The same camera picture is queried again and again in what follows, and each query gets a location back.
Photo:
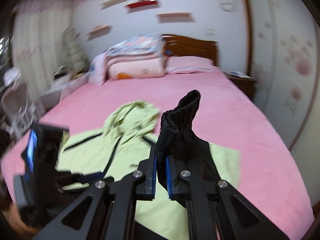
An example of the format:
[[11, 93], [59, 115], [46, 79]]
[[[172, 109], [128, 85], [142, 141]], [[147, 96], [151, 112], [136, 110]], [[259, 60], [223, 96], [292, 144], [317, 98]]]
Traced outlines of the folded quilts stack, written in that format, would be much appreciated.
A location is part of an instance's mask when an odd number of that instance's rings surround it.
[[164, 76], [164, 45], [161, 35], [139, 35], [104, 51], [108, 78], [143, 79]]

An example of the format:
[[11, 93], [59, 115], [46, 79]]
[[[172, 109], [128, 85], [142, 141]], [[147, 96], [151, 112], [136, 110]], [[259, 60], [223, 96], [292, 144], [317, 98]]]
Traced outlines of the dark wooden nightstand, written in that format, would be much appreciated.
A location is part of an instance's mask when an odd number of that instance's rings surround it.
[[255, 95], [256, 81], [253, 78], [240, 78], [225, 73], [225, 76], [236, 85], [251, 101]]

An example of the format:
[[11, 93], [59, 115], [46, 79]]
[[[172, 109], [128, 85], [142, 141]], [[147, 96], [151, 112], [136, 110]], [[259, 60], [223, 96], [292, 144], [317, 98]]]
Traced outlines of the pink flat pillow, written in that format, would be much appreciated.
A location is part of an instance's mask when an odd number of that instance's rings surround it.
[[211, 59], [197, 56], [173, 56], [167, 60], [167, 74], [216, 73], [216, 67]]

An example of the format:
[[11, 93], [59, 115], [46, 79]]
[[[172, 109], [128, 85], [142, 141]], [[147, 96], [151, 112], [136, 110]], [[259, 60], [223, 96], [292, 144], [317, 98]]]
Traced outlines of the white covered side table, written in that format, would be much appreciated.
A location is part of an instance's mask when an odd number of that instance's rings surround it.
[[49, 90], [40, 94], [40, 101], [45, 111], [54, 108], [58, 103], [70, 96], [73, 92], [88, 83], [88, 73], [82, 73], [80, 77], [71, 79], [58, 85], [53, 85]]

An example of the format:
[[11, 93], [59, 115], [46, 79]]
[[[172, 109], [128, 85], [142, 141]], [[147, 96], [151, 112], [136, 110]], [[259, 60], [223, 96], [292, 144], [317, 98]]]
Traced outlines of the white curtain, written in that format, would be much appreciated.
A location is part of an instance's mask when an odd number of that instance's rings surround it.
[[33, 100], [51, 87], [63, 64], [63, 32], [72, 17], [72, 0], [21, 0], [17, 5], [12, 59]]

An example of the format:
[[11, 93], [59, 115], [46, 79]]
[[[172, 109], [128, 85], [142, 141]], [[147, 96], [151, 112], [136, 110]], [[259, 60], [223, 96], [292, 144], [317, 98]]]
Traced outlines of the pink wall shelf right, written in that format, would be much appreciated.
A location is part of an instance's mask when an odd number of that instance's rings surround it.
[[194, 22], [191, 12], [162, 12], [156, 15], [160, 23]]

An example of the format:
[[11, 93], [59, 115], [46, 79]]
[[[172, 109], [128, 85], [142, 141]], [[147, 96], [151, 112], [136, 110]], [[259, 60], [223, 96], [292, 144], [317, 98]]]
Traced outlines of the beige puffer coat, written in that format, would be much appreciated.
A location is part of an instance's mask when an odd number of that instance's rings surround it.
[[63, 32], [63, 63], [74, 76], [88, 70], [89, 61], [81, 44], [77, 41], [79, 33], [69, 27]]

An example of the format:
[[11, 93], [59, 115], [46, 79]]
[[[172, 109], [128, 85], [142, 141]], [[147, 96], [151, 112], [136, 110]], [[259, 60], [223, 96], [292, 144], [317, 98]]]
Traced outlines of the pink wall shelf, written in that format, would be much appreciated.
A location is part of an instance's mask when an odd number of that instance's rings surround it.
[[94, 29], [87, 33], [87, 40], [93, 40], [108, 35], [112, 29], [111, 25], [97, 25]]
[[162, 12], [156, 15], [160, 23], [194, 22], [191, 12]]

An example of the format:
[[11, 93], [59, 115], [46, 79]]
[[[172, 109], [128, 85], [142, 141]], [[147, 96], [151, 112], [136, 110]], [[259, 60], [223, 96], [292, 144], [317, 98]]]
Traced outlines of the cream wall shelf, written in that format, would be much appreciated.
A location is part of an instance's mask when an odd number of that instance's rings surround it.
[[101, 3], [101, 8], [102, 9], [106, 9], [106, 8], [109, 8], [109, 7], [112, 7], [116, 4], [119, 4], [119, 3], [123, 3], [123, 2], [126, 2], [127, 0], [108, 0], [104, 3]]

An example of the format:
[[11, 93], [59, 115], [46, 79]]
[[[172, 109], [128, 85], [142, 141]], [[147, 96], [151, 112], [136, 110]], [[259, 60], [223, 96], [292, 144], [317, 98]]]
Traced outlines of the small pink cushion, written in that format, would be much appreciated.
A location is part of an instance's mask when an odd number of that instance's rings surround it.
[[89, 67], [88, 81], [95, 86], [101, 86], [106, 79], [105, 54], [96, 56]]

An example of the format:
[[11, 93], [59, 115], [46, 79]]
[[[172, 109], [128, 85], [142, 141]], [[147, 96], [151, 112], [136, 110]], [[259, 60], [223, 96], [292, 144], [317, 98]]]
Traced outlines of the white chair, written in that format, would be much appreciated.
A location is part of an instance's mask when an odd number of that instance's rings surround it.
[[28, 86], [24, 81], [15, 83], [5, 91], [1, 106], [17, 140], [37, 121], [36, 106], [29, 98]]

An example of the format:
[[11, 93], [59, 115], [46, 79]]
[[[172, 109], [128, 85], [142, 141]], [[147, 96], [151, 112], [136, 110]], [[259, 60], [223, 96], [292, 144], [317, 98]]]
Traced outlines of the pink bed sheet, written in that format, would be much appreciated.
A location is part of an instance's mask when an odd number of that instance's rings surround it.
[[314, 221], [302, 176], [268, 119], [222, 73], [177, 74], [83, 85], [43, 118], [72, 134], [97, 131], [118, 107], [136, 100], [161, 112], [191, 90], [201, 93], [193, 130], [201, 139], [240, 152], [238, 190], [290, 239], [301, 239]]

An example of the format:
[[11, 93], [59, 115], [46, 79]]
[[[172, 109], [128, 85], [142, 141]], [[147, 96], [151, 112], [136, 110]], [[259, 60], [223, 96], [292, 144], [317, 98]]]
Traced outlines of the red wall shelf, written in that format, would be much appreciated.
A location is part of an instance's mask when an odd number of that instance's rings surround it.
[[159, 0], [138, 0], [126, 4], [124, 7], [128, 10], [129, 13], [138, 12], [148, 9], [156, 9], [159, 7]]

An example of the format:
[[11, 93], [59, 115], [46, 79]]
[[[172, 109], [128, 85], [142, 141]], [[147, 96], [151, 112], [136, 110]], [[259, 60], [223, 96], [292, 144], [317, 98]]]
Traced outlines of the pink wall shelf lower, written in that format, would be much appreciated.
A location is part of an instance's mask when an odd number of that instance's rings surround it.
[[108, 35], [112, 29], [111, 25], [97, 25], [94, 29], [87, 33], [87, 40], [93, 40]]

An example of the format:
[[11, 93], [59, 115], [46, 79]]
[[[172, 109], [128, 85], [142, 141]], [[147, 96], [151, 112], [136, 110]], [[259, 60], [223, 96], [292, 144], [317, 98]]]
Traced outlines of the light green black jacket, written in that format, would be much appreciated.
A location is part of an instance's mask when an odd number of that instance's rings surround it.
[[156, 195], [153, 201], [137, 203], [136, 233], [139, 239], [188, 239], [185, 204], [168, 197], [167, 156], [175, 154], [186, 169], [204, 180], [213, 180], [216, 174], [233, 186], [238, 186], [240, 180], [239, 152], [204, 141], [192, 130], [200, 99], [200, 93], [192, 90], [174, 109], [163, 113], [145, 101], [124, 104], [106, 119], [102, 128], [71, 136], [56, 167], [73, 173], [104, 172], [121, 180], [155, 148]]

